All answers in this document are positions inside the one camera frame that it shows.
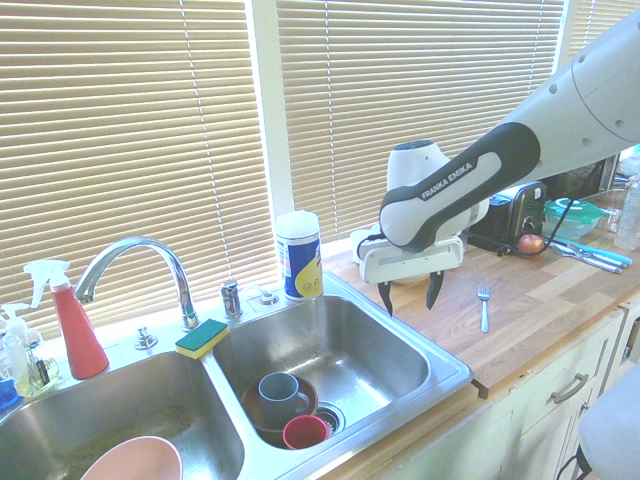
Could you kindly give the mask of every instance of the soap dispenser pump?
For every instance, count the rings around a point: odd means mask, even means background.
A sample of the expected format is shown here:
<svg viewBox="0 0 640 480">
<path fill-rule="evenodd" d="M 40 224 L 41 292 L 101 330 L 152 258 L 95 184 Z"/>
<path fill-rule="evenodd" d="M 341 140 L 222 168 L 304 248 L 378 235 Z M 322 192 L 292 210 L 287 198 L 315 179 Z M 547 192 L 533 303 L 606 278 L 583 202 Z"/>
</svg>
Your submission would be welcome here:
<svg viewBox="0 0 640 480">
<path fill-rule="evenodd" d="M 42 359 L 39 347 L 42 335 L 29 328 L 16 312 L 29 308 L 26 303 L 9 303 L 0 307 L 9 321 L 3 338 L 11 365 L 12 378 L 17 392 L 23 397 L 35 397 L 44 393 L 58 381 L 58 364 L 53 359 Z"/>
<path fill-rule="evenodd" d="M 67 347 L 71 375 L 83 380 L 104 371 L 109 366 L 109 360 L 64 273 L 69 265 L 63 260 L 38 260 L 25 265 L 24 271 L 33 278 L 32 308 L 39 305 L 44 287 L 49 283 Z"/>
</svg>

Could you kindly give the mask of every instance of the butcher block counter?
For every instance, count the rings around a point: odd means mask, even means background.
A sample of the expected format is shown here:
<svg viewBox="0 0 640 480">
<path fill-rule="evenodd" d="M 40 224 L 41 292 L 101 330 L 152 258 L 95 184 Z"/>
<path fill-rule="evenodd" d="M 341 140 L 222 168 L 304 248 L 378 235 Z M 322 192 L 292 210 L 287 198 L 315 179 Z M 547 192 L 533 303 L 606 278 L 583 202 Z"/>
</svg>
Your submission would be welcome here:
<svg viewBox="0 0 640 480">
<path fill-rule="evenodd" d="M 322 478 L 369 478 L 364 472 L 373 458 L 380 463 L 385 456 L 397 455 L 417 439 L 437 435 L 442 424 L 446 428 L 463 424 L 465 419 L 507 396 L 531 367 L 562 351 L 617 306 L 640 294 L 640 252 L 616 248 L 613 238 L 614 234 L 596 229 L 580 241 L 631 257 L 633 265 L 621 275 L 560 257 L 551 249 L 539 257 L 524 259 L 498 257 L 469 246 L 462 265 L 445 272 L 431 310 L 426 308 L 428 279 L 394 283 L 394 316 L 469 365 L 474 374 L 473 386 Z M 324 258 L 323 266 L 384 308 L 377 286 L 362 281 L 350 251 Z M 481 285 L 491 290 L 488 334 L 480 331 L 477 290 Z"/>
</svg>

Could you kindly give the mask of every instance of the sink drain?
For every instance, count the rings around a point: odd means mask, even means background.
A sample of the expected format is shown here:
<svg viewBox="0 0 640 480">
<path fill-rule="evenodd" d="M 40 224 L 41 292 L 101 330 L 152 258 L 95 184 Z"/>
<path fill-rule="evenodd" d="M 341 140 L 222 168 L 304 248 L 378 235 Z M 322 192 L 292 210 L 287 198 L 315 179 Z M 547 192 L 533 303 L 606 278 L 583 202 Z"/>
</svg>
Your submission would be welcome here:
<svg viewBox="0 0 640 480">
<path fill-rule="evenodd" d="M 316 415 L 327 422 L 329 426 L 329 436 L 344 430 L 346 424 L 344 413 L 333 403 L 318 402 Z"/>
</svg>

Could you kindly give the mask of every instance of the green plastic container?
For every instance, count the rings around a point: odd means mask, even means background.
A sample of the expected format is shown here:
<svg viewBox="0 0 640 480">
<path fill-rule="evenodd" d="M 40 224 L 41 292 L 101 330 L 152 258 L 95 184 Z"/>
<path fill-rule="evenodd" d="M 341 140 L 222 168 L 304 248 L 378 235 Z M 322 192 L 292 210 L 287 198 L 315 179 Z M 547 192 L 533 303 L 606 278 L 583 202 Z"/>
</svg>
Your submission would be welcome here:
<svg viewBox="0 0 640 480">
<path fill-rule="evenodd" d="M 542 226 L 542 233 L 551 235 L 567 205 L 569 205 L 568 198 L 550 200 L 544 204 L 545 221 Z M 602 217 L 602 210 L 594 204 L 576 200 L 571 205 L 569 213 L 562 221 L 556 235 L 576 240 L 596 228 L 600 217 Z"/>
</svg>

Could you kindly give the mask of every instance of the brown bowl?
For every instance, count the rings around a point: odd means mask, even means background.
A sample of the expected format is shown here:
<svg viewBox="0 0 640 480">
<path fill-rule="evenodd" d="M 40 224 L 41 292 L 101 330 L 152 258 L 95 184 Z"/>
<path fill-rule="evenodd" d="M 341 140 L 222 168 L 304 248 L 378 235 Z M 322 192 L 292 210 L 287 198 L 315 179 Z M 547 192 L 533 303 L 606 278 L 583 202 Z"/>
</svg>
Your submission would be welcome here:
<svg viewBox="0 0 640 480">
<path fill-rule="evenodd" d="M 300 391 L 309 398 L 309 408 L 304 414 L 315 415 L 318 410 L 318 394 L 309 382 L 304 378 L 296 377 L 300 384 Z M 267 443 L 275 447 L 286 448 L 282 439 L 282 429 L 274 429 L 267 425 L 262 414 L 262 406 L 260 405 L 260 394 L 258 392 L 258 384 L 262 377 L 256 380 L 249 389 L 242 395 L 242 406 L 247 412 L 249 420 L 258 432 L 258 435 Z"/>
</svg>

